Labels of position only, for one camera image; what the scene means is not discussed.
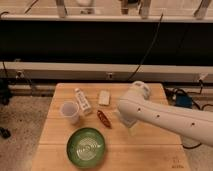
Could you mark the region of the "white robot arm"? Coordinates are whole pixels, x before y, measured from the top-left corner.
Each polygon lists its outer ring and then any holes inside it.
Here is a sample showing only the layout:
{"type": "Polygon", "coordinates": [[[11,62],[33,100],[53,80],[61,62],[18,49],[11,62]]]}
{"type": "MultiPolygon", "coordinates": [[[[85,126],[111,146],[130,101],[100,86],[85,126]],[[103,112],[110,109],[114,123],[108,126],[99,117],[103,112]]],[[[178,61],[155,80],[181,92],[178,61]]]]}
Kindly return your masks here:
{"type": "Polygon", "coordinates": [[[151,90],[134,81],[117,101],[118,117],[127,127],[144,121],[213,147],[213,112],[155,103],[151,90]]]}

